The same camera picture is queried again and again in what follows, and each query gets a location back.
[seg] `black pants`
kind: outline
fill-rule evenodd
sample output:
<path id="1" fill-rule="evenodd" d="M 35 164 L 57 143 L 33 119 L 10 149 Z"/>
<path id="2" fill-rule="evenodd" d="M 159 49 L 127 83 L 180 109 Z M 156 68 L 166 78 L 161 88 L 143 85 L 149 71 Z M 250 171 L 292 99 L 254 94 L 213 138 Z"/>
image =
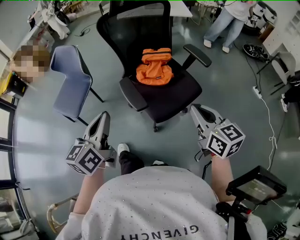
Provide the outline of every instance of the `black pants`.
<path id="1" fill-rule="evenodd" d="M 283 99 L 285 104 L 300 102 L 300 88 L 291 87 L 286 93 Z"/>
<path id="2" fill-rule="evenodd" d="M 133 173 L 145 167 L 144 162 L 137 155 L 128 151 L 122 151 L 120 153 L 119 162 L 121 165 L 121 175 Z"/>

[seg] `black and white cube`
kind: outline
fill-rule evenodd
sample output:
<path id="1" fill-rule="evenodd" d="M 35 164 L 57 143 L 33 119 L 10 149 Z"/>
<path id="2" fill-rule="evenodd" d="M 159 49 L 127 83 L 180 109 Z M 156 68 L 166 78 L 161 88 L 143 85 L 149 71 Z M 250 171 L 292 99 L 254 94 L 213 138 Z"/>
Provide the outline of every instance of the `black and white cube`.
<path id="1" fill-rule="evenodd" d="M 66 157 L 67 164 L 76 172 L 91 176 L 103 158 L 91 144 L 73 145 Z"/>
<path id="2" fill-rule="evenodd" d="M 220 158 L 236 153 L 245 139 L 243 132 L 233 123 L 210 132 L 206 147 Z"/>

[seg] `chair armrest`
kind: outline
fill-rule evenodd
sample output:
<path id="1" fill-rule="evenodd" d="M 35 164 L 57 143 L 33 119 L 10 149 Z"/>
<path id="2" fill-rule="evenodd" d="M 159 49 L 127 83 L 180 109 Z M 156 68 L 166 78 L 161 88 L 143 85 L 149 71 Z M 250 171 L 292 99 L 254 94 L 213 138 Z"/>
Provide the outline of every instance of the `chair armrest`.
<path id="1" fill-rule="evenodd" d="M 190 53 L 189 57 L 183 63 L 183 68 L 187 70 L 187 68 L 197 59 L 201 62 L 206 68 L 211 65 L 210 58 L 202 52 L 199 48 L 195 47 L 191 44 L 186 44 L 183 48 Z"/>
<path id="2" fill-rule="evenodd" d="M 134 84 L 128 77 L 124 77 L 120 81 L 121 91 L 128 103 L 138 112 L 146 109 L 148 104 L 142 95 L 135 88 Z"/>

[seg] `orange bag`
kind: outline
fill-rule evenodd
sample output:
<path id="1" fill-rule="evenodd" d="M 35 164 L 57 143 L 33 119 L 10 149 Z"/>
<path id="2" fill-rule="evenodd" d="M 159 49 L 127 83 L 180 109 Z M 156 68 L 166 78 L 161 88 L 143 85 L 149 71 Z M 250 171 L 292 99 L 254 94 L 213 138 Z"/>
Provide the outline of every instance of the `orange bag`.
<path id="1" fill-rule="evenodd" d="M 172 69 L 167 62 L 172 59 L 170 48 L 144 49 L 142 62 L 136 69 L 136 78 L 140 83 L 146 85 L 166 85 L 172 77 Z"/>

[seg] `power strip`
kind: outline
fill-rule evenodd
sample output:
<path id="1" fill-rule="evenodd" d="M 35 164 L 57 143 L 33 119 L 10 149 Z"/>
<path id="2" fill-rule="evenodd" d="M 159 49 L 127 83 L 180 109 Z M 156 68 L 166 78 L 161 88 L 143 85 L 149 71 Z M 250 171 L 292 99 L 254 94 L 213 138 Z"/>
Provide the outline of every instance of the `power strip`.
<path id="1" fill-rule="evenodd" d="M 262 99 L 262 95 L 259 93 L 259 90 L 257 89 L 257 87 L 253 87 L 253 91 L 254 91 L 254 93 L 257 95 L 257 97 L 259 98 L 259 99 Z"/>

